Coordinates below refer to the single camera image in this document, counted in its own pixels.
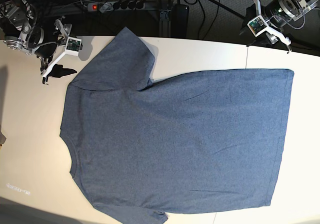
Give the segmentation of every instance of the white sticker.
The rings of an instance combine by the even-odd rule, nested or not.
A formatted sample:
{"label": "white sticker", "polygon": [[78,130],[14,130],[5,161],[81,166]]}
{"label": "white sticker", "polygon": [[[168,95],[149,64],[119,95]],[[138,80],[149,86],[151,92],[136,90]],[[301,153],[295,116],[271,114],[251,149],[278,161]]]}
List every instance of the white sticker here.
{"label": "white sticker", "polygon": [[10,185],[9,183],[6,184],[8,188],[12,189],[12,190],[16,190],[18,192],[24,192],[25,194],[27,195],[31,195],[30,191],[28,190],[22,190],[20,189],[19,187],[16,187],[16,186],[13,186],[13,185]]}

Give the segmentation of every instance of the table surface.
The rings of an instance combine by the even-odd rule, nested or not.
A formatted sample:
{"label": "table surface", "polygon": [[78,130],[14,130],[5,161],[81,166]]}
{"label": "table surface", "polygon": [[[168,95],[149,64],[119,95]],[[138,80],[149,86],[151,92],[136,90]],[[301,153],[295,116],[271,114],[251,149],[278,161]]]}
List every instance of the table surface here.
{"label": "table surface", "polygon": [[[94,48],[86,48],[89,51],[81,53],[81,60],[65,56],[59,64],[79,72],[112,38],[83,37],[84,46]],[[285,149],[271,206],[193,215],[168,213],[166,224],[320,219],[320,58],[226,43],[141,39],[156,56],[153,81],[202,70],[288,68],[295,72]],[[91,207],[69,174],[71,159],[59,133],[67,85],[75,75],[50,78],[49,85],[42,85],[40,62],[34,56],[5,45],[0,45],[0,55],[0,124],[7,138],[0,150],[0,197],[81,223],[118,223]],[[7,183],[30,195],[8,188]],[[58,216],[51,221],[58,222]]]}

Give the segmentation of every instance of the t-shirt sleeve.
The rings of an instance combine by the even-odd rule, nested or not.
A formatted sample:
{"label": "t-shirt sleeve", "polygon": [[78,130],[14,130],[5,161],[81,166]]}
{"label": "t-shirt sleeve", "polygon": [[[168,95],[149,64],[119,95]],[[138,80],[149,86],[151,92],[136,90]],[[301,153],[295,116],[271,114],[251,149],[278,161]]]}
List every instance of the t-shirt sleeve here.
{"label": "t-shirt sleeve", "polygon": [[83,68],[71,85],[94,91],[141,90],[150,83],[154,63],[155,58],[148,47],[124,28]]}
{"label": "t-shirt sleeve", "polygon": [[163,224],[168,219],[164,212],[138,206],[95,205],[94,207],[123,224]]}

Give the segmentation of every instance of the t-shirt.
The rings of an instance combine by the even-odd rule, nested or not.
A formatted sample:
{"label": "t-shirt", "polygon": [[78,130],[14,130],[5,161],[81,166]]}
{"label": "t-shirt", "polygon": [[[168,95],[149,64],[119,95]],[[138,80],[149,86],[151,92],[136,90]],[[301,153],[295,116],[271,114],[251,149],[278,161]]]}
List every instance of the t-shirt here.
{"label": "t-shirt", "polygon": [[125,224],[270,205],[293,71],[201,71],[152,83],[154,60],[123,29],[69,84],[60,135],[84,196]]}

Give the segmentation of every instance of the heather blue t-shirt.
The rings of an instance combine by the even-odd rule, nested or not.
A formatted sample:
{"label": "heather blue t-shirt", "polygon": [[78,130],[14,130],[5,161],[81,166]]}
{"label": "heather blue t-shirt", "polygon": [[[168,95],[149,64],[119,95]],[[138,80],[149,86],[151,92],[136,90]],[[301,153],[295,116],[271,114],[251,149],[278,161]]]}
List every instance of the heather blue t-shirt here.
{"label": "heather blue t-shirt", "polygon": [[152,83],[154,59],[123,29],[67,88],[60,135],[88,201],[124,224],[270,205],[294,73],[201,71]]}

